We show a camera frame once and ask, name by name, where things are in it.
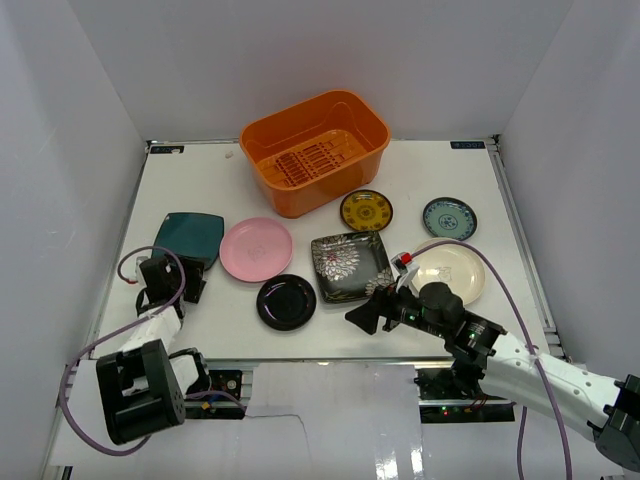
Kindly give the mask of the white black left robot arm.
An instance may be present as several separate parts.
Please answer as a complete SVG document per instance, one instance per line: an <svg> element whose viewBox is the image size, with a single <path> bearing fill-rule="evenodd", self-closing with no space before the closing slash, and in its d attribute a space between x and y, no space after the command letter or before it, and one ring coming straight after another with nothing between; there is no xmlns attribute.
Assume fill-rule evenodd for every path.
<svg viewBox="0 0 640 480"><path fill-rule="evenodd" d="M110 440L123 445L178 426L186 418L185 396L199 399L211 374L195 348L167 352L183 327L185 305L199 302L213 260L169 255L140 257L136 297L141 324L114 353L97 360L96 374Z"/></svg>

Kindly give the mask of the black square floral plate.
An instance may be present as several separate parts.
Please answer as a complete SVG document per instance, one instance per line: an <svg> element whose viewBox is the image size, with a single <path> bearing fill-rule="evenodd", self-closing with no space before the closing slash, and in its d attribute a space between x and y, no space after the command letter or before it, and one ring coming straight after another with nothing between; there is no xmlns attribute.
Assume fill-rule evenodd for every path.
<svg viewBox="0 0 640 480"><path fill-rule="evenodd" d="M360 231L311 241L311 258L321 298L329 304L366 300L394 275L380 234Z"/></svg>

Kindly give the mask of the pink round plate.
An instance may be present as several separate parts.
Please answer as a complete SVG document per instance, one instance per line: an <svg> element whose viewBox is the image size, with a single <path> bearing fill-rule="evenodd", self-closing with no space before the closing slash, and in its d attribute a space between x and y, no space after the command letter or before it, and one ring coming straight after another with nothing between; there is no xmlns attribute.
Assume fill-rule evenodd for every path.
<svg viewBox="0 0 640 480"><path fill-rule="evenodd" d="M293 239L278 221L253 217L234 225L223 237L219 258L237 280L259 283L281 274L291 262Z"/></svg>

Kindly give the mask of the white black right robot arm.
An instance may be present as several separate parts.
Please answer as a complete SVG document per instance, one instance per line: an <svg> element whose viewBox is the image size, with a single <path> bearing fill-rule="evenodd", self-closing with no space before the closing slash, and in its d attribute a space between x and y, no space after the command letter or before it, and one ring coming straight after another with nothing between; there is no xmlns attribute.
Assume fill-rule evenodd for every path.
<svg viewBox="0 0 640 480"><path fill-rule="evenodd" d="M405 325L441 338L454 358L451 384L459 396L484 393L560 418L608 460L639 469L638 376L619 380L538 353L466 309L439 282L423 286L418 295L406 287L379 287L345 318L369 335Z"/></svg>

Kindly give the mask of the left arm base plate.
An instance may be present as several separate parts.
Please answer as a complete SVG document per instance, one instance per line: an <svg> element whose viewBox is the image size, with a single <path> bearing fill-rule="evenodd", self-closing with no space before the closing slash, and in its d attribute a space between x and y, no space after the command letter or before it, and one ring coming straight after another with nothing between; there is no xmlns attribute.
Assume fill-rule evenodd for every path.
<svg viewBox="0 0 640 480"><path fill-rule="evenodd" d="M241 420L246 401L243 399L243 371L214 369L207 380L198 380L187 390L186 418L189 420Z"/></svg>

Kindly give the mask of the teal square plate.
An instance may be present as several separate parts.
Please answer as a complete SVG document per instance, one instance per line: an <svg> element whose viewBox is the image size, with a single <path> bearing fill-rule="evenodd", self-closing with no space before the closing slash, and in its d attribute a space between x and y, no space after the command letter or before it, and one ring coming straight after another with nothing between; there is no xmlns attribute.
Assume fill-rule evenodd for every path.
<svg viewBox="0 0 640 480"><path fill-rule="evenodd" d="M221 216L172 212L162 221L154 246L169 249L178 256L200 259L207 272L219 257L224 232L225 222Z"/></svg>

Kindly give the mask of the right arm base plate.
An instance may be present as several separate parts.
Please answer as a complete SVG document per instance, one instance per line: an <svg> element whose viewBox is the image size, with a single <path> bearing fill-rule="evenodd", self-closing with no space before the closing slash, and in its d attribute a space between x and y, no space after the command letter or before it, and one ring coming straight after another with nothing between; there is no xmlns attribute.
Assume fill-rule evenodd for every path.
<svg viewBox="0 0 640 480"><path fill-rule="evenodd" d="M414 383L419 393L423 425L512 423L514 404L480 393L465 393L454 382L450 368L416 370Z"/></svg>

